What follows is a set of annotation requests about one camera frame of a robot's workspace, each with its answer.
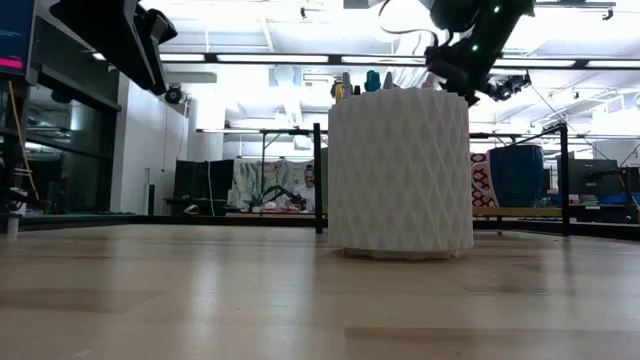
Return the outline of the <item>black aluminium table frame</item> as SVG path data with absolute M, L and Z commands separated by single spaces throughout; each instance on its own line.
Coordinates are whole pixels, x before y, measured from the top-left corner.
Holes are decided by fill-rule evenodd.
M 56 215 L 18 217 L 18 231 L 42 231 L 116 225 L 201 225 L 316 228 L 311 217 L 188 217 L 146 215 Z M 575 235 L 640 243 L 640 226 L 603 223 L 570 223 L 568 230 L 558 221 L 474 220 L 476 231 L 516 231 L 550 235 Z

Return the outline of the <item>leaf pattern cloth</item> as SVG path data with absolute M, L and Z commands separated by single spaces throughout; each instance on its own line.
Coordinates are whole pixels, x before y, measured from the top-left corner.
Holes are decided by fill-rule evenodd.
M 269 187 L 279 185 L 293 192 L 304 184 L 304 171 L 311 162 L 235 159 L 232 188 L 227 204 L 248 211 Z

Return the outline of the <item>white mug red lattice pattern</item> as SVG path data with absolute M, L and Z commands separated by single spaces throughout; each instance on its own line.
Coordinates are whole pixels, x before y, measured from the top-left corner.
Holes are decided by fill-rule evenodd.
M 499 201 L 492 180 L 490 152 L 481 161 L 471 165 L 472 205 L 482 208 L 498 208 Z

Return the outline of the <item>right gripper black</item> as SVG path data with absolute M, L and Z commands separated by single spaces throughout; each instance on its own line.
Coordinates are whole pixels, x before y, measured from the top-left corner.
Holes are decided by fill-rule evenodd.
M 430 46 L 425 50 L 427 69 L 443 79 L 444 90 L 463 97 L 469 106 L 480 101 L 477 93 L 496 102 L 509 100 L 531 85 L 527 70 L 506 75 L 492 73 L 495 56 L 485 57 L 478 48 L 455 44 Z

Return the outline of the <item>white textured pen holder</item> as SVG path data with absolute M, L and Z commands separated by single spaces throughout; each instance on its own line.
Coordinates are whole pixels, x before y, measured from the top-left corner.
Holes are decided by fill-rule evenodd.
M 379 90 L 329 112 L 328 240 L 387 259 L 474 245 L 468 107 L 444 90 Z

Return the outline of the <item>black background monitors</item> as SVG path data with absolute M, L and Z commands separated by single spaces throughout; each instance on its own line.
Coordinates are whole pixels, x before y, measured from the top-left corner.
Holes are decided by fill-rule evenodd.
M 176 161 L 173 196 L 227 200 L 233 184 L 233 160 Z

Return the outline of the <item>person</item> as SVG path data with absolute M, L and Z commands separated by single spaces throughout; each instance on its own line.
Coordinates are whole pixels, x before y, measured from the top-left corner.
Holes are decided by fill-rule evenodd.
M 304 183 L 297 187 L 294 193 L 305 201 L 304 209 L 307 212 L 315 211 L 315 179 L 312 165 L 308 165 L 305 168 Z

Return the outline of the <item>black background monitor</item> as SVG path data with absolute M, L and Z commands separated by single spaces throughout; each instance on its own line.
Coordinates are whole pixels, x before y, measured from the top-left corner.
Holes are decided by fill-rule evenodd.
M 605 196 L 621 191 L 615 160 L 570 159 L 568 172 L 570 194 Z

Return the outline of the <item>blue mug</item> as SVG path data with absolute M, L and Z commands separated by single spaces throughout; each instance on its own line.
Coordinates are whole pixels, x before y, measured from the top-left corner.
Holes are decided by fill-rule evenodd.
M 534 207 L 541 195 L 544 175 L 543 149 L 516 145 L 488 152 L 491 189 L 499 207 Z

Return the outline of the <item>black background workbench frame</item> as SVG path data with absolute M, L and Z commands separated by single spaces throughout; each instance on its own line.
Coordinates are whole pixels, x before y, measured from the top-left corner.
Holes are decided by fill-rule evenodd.
M 311 162 L 314 165 L 314 144 L 310 135 L 312 129 L 250 129 L 250 128 L 225 128 L 225 129 L 198 129 L 197 134 L 202 134 L 211 141 L 215 136 L 222 138 L 222 158 L 224 160 L 249 159 L 265 161 L 288 160 L 291 162 Z M 321 152 L 328 148 L 328 134 L 323 135 Z M 258 206 L 248 211 L 228 205 L 229 210 L 240 214 L 267 214 L 294 215 L 310 214 L 304 208 L 287 206 L 286 196 L 278 198 L 275 202 L 261 205 L 261 197 Z

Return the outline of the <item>computer monitor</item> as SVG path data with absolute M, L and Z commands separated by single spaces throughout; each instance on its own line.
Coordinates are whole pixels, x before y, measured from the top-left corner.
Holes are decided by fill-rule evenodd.
M 26 79 L 36 0 L 0 0 L 0 79 Z

